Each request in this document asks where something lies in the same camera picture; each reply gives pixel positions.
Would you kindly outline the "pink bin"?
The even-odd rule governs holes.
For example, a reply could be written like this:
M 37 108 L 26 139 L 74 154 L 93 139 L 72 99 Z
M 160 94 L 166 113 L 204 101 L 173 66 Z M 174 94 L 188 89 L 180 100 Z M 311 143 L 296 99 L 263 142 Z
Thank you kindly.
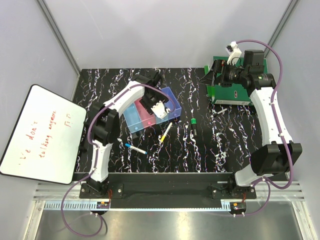
M 148 111 L 143 107 L 140 103 L 140 98 L 134 102 L 140 120 L 142 122 L 142 126 L 144 128 L 148 128 L 156 124 L 156 116 L 154 114 L 149 114 Z

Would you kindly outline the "light blue bin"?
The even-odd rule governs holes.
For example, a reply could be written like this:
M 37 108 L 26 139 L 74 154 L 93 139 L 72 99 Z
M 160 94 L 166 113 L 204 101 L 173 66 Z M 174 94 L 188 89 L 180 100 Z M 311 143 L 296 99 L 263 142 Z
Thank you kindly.
M 163 117 L 163 118 L 159 118 L 159 117 L 155 117 L 155 120 L 156 120 L 156 124 L 158 125 L 158 124 L 161 124 L 161 123 L 163 123 L 163 122 L 166 122 L 166 121 L 168 121 L 169 120 L 169 115 L 167 114 L 165 117 Z
M 131 133 L 136 133 L 144 129 L 142 120 L 138 113 L 136 105 L 131 104 L 123 113 L 127 128 Z

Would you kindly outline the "purple bin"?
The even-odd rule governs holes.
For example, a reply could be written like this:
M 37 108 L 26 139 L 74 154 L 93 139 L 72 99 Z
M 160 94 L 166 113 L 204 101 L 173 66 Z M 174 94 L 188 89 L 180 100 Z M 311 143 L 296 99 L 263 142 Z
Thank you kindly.
M 174 93 L 172 92 L 170 87 L 164 87 L 160 89 L 163 93 L 168 95 L 170 99 L 168 102 L 165 103 L 165 106 L 169 108 L 170 110 L 174 109 L 174 111 L 168 113 L 168 119 L 174 119 L 179 118 L 182 113 L 182 107 L 180 106 L 180 103 L 176 99 Z

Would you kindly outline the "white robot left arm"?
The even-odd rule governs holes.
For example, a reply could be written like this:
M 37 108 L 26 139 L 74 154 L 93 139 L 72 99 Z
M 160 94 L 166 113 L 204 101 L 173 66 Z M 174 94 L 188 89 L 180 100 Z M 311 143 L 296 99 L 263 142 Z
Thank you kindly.
M 157 87 L 162 82 L 162 75 L 154 69 L 146 75 L 137 74 L 117 95 L 96 108 L 96 115 L 87 130 L 87 141 L 93 150 L 91 170 L 86 179 L 95 197 L 103 198 L 108 193 L 110 152 L 120 136 L 120 117 L 125 110 L 141 98 L 145 110 L 160 119 L 171 111 L 165 106 L 170 97 Z

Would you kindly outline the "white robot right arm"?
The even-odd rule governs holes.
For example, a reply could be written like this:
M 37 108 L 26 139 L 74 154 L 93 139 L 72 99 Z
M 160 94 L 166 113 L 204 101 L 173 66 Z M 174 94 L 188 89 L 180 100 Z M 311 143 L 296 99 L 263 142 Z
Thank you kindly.
M 216 58 L 207 74 L 212 75 L 212 84 L 220 87 L 241 85 L 250 98 L 262 132 L 262 146 L 250 156 L 250 163 L 233 175 L 227 185 L 228 195 L 239 198 L 245 187 L 259 181 L 270 181 L 277 174 L 289 173 L 286 185 L 274 184 L 277 189 L 288 188 L 294 176 L 294 164 L 302 154 L 300 143 L 295 143 L 289 134 L 278 104 L 277 88 L 280 84 L 271 73 L 265 72 L 262 50 L 246 50 L 243 63 L 239 49 L 231 51 L 227 60 Z

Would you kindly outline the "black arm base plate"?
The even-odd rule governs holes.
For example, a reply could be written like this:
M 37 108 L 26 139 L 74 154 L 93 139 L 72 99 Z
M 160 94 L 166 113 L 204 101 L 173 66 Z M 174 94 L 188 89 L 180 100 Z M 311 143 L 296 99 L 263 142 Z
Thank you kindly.
M 255 200 L 251 186 L 236 185 L 231 173 L 110 173 L 100 185 L 84 182 L 81 199 L 111 198 L 111 209 L 209 210 L 222 200 Z

